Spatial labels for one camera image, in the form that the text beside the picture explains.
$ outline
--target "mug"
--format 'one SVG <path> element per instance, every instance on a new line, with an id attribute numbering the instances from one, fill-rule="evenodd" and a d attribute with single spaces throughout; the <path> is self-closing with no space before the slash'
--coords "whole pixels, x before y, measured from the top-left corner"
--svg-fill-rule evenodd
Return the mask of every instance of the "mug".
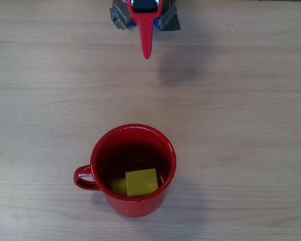
<path id="1" fill-rule="evenodd" d="M 118 195 L 111 182 L 124 178 L 126 172 L 156 169 L 159 188 L 137 197 Z M 166 190 L 176 170 L 176 154 L 170 141 L 158 130 L 130 124 L 106 133 L 96 144 L 90 165 L 74 173 L 75 184 L 86 190 L 102 191 L 110 206 L 127 217 L 142 217 L 154 212 L 164 201 Z M 92 176 L 94 181 L 82 177 Z"/>

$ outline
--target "wooden table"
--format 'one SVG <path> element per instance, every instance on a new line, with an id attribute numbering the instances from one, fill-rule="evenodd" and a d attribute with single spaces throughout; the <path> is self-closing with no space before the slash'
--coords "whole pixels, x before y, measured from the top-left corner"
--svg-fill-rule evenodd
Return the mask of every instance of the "wooden table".
<path id="1" fill-rule="evenodd" d="M 301 3 L 179 0 L 149 60 L 110 5 L 0 0 L 0 241 L 301 240 Z M 143 218 L 72 179 L 127 123 L 178 157 Z"/>

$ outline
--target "mug handle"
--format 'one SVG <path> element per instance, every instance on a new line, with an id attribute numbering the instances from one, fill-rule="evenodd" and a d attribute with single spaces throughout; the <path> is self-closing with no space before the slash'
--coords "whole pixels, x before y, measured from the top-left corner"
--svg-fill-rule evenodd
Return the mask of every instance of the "mug handle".
<path id="1" fill-rule="evenodd" d="M 82 177 L 92 177 L 90 165 L 77 168 L 74 173 L 74 183 L 78 187 L 85 190 L 100 191 L 95 182 L 87 181 L 85 179 L 82 179 Z"/>

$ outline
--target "wood grain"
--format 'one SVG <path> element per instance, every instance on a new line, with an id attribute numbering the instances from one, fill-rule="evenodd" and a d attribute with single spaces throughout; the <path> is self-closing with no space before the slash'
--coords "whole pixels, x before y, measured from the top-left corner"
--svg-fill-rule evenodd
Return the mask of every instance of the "wood grain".
<path id="1" fill-rule="evenodd" d="M 0 240 L 301 240 L 301 3 L 179 0 L 150 60 L 110 5 L 0 0 Z M 72 181 L 127 123 L 178 156 L 138 219 Z"/>

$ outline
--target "yellow block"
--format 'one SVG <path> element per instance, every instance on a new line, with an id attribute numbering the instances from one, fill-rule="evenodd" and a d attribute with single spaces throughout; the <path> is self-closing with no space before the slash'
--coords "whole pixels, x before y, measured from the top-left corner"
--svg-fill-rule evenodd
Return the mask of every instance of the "yellow block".
<path id="1" fill-rule="evenodd" d="M 150 194 L 159 187 L 156 170 L 126 172 L 127 196 L 136 197 Z"/>

